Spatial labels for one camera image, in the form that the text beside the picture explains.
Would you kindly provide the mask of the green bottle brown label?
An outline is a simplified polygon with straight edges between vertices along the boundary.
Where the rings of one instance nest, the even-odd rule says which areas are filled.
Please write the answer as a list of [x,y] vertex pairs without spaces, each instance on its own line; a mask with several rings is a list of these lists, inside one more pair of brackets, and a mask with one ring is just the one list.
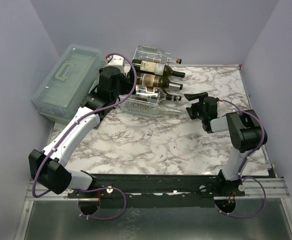
[[171,82],[168,78],[147,73],[137,73],[137,84],[161,89],[181,90],[183,84]]

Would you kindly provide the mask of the green bottle white label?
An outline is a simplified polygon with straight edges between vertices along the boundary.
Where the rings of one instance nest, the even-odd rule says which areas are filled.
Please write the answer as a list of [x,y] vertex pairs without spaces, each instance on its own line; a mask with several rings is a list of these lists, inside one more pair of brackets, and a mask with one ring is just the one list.
[[167,77],[184,78],[186,75],[184,72],[175,71],[170,66],[162,63],[134,59],[132,61],[132,64],[134,65],[138,73],[152,74],[164,78]]

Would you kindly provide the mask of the clear square liquor bottle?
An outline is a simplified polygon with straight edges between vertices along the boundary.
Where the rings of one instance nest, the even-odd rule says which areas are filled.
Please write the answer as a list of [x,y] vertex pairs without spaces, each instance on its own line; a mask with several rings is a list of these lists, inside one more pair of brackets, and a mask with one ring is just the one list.
[[162,101],[179,102],[182,99],[180,95],[167,93],[166,91],[162,90],[159,87],[149,87],[143,85],[136,85],[135,95],[141,98],[157,100],[158,102]]

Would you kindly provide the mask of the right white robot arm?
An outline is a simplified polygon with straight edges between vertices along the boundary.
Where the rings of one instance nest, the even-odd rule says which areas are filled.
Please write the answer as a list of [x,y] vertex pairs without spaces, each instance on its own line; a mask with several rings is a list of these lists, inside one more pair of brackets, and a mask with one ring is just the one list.
[[228,103],[217,97],[208,96],[207,92],[185,94],[188,101],[197,100],[186,108],[191,119],[200,119],[203,130],[207,133],[229,132],[232,150],[226,165],[221,170],[222,180],[216,182],[216,191],[222,196],[227,196],[234,190],[232,181],[240,179],[249,157],[261,146],[265,145],[267,132],[252,109],[242,110],[236,107],[235,112],[230,112],[218,117],[218,103]]

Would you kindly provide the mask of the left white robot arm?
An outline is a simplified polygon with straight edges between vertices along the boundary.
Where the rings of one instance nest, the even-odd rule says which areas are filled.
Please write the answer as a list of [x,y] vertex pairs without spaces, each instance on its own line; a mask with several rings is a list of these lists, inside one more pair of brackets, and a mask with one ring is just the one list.
[[49,192],[61,194],[67,189],[79,190],[85,197],[96,194],[95,177],[85,171],[69,171],[65,167],[71,155],[105,116],[121,103],[120,95],[134,87],[125,83],[123,69],[106,66],[99,71],[99,83],[84,97],[73,119],[43,150],[33,150],[29,156],[30,175],[34,184]]

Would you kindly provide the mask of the clear bottle on rack top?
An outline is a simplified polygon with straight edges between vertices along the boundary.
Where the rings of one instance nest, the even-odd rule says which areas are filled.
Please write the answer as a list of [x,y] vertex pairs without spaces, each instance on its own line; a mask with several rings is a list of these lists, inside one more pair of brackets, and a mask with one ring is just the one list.
[[171,56],[170,53],[165,52],[160,48],[154,48],[143,45],[137,47],[133,58],[136,60],[149,61],[160,64],[182,63],[181,58],[174,58]]

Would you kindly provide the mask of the translucent green storage box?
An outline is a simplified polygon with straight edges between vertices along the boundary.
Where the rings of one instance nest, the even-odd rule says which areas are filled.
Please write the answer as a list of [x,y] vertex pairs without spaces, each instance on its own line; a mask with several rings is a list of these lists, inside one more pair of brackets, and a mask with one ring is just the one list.
[[107,65],[101,50],[70,44],[32,97],[39,114],[68,124]]

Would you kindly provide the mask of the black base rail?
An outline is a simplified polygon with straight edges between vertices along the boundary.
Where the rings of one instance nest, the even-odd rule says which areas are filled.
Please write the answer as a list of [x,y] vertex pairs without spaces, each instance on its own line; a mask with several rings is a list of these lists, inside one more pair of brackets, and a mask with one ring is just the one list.
[[85,209],[101,204],[105,209],[214,207],[216,199],[243,197],[242,181],[223,180],[221,175],[96,174],[97,192],[75,190],[68,198]]

